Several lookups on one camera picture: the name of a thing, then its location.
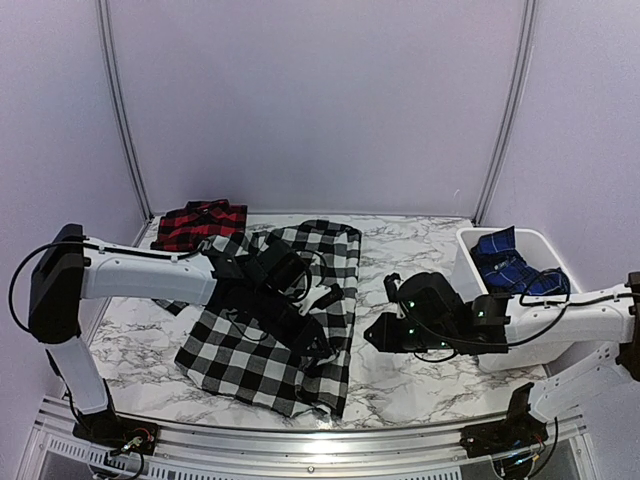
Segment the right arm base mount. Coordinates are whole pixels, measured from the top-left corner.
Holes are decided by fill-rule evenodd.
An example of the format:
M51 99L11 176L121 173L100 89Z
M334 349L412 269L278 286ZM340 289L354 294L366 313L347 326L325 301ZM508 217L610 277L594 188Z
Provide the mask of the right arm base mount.
M517 450L549 438L546 423L531 414L529 396L533 387L529 382L512 393L504 419L461 429L459 444L469 458Z

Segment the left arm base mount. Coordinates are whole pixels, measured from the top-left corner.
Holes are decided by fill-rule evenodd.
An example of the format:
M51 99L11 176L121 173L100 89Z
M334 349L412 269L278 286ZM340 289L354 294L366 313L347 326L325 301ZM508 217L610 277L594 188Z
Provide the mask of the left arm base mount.
M151 455L159 434L156 423L122 417L114 411L78 414L73 428L76 438L102 445L117 454L129 452Z

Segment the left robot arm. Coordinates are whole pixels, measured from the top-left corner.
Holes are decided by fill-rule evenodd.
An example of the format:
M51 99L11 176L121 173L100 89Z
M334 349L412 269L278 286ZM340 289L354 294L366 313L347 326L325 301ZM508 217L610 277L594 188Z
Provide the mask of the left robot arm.
M107 386L81 338L83 300L130 297L181 301L234 310L292 353L325 360L333 349L311 316L338 299L331 287L314 286L310 263L280 239L263 251L225 252L207 239L191 253L166 253L110 244L64 226L38 249L31 274L29 333L48 351L86 426L106 445L125 438Z

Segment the black white plaid shirt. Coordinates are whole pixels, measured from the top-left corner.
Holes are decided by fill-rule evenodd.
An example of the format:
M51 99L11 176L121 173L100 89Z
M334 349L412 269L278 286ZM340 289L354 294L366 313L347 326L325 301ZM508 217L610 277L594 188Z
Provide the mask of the black white plaid shirt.
M295 417L344 414L362 233L329 220L212 236L224 279L174 358L201 390Z

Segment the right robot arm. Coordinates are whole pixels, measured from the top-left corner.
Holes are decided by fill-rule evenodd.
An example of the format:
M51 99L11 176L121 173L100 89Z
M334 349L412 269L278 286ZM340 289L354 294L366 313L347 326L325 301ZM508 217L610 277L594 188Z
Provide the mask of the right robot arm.
M365 340L382 353L450 349L463 356L506 355L524 347L596 341L599 348L543 382L511 395L507 415L495 430L515 448L536 426L610 387L639 379L639 275L608 289L559 296L484 294L465 301L439 273L406 281L385 279L393 312L366 329Z

